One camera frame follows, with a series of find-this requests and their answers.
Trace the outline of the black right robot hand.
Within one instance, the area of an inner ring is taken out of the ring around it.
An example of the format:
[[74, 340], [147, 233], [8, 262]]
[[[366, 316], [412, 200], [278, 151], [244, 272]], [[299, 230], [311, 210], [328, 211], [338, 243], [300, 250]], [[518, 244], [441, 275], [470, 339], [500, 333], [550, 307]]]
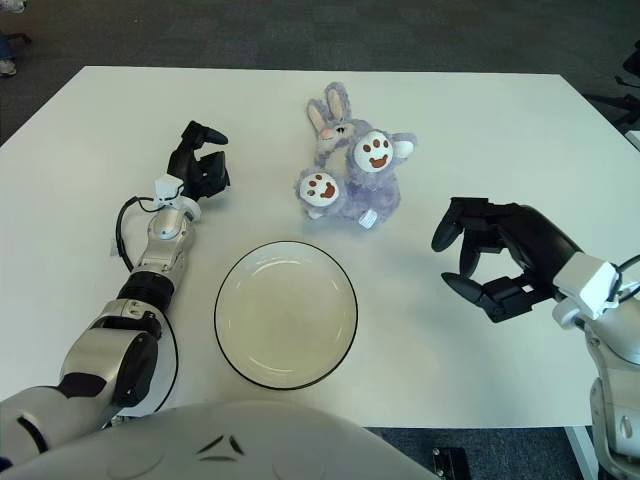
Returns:
[[[536, 209], [517, 203], [494, 204], [486, 198], [453, 197], [431, 241], [442, 252], [463, 238], [459, 271], [441, 274], [462, 298], [481, 308], [494, 323], [530, 312], [533, 306], [565, 298], [555, 276], [581, 248]], [[522, 269], [515, 277], [480, 284], [472, 279], [483, 253], [508, 250]]]

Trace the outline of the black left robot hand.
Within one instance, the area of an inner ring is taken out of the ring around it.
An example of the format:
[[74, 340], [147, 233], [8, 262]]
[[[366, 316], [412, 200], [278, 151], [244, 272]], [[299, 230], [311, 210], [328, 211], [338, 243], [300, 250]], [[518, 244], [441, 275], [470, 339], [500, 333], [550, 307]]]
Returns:
[[195, 153], [205, 143], [227, 145], [228, 138], [196, 121], [190, 121], [181, 142], [172, 152], [167, 173], [182, 181], [181, 195], [195, 202], [210, 198], [231, 185], [225, 153], [217, 151], [197, 159]]

